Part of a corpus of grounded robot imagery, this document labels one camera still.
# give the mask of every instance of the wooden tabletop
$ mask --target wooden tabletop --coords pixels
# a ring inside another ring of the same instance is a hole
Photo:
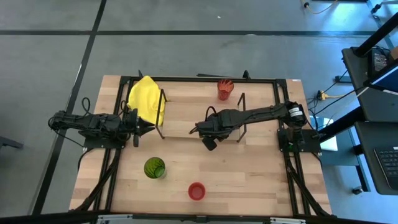
[[[95,113],[113,112],[119,80],[120,76],[104,76]],[[277,121],[250,124],[240,143],[218,142],[214,151],[208,151],[197,137],[186,136],[195,121],[205,118],[208,106],[217,110],[236,108],[241,93],[246,95],[247,110],[274,105],[271,84],[235,83],[230,98],[220,101],[216,98],[216,83],[157,83],[168,99],[162,130],[166,138],[151,131],[140,138],[139,147],[127,142],[121,153],[112,212],[292,215],[284,159],[277,141]],[[287,86],[290,100],[301,103],[307,111],[301,81],[287,80]],[[300,155],[307,188],[323,209],[331,212],[319,161],[309,153]],[[71,209],[79,206],[97,184],[103,156],[104,149],[95,149],[82,159]],[[154,156],[165,161],[164,179],[150,179],[144,173],[145,161]],[[205,198],[199,202],[188,196],[192,182],[206,187]],[[297,186],[296,194],[299,212],[303,213]]]

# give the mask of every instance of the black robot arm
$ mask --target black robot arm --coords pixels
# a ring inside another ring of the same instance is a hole
[[[207,116],[205,121],[196,123],[190,134],[199,132],[199,137],[203,138],[206,147],[213,150],[216,147],[215,139],[222,141],[228,138],[232,131],[239,129],[242,125],[274,119],[283,121],[289,127],[290,141],[303,143],[301,129],[307,123],[307,118],[302,105],[290,101],[253,110],[225,109],[218,113],[214,112]]]
[[[122,120],[115,114],[86,114],[84,116],[59,111],[49,119],[49,127],[58,132],[61,129],[77,129],[79,134],[95,140],[109,140],[125,143],[134,136],[134,146],[138,137],[154,129],[153,124],[137,116],[137,109],[126,113]]]

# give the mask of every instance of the monitor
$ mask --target monitor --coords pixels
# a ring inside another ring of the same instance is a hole
[[[398,59],[365,81],[364,86],[398,95]]]

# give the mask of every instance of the yellow towel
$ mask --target yellow towel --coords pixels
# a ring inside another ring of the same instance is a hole
[[[157,108],[159,106],[160,89],[156,82],[149,76],[144,76],[131,88],[129,95],[130,110],[137,108],[138,116],[142,119],[155,124]],[[160,106],[159,125],[163,123],[165,100],[162,97]]]

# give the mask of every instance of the green cup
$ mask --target green cup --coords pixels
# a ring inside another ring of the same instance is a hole
[[[144,165],[145,175],[151,179],[163,178],[166,176],[166,165],[159,157],[152,157]]]

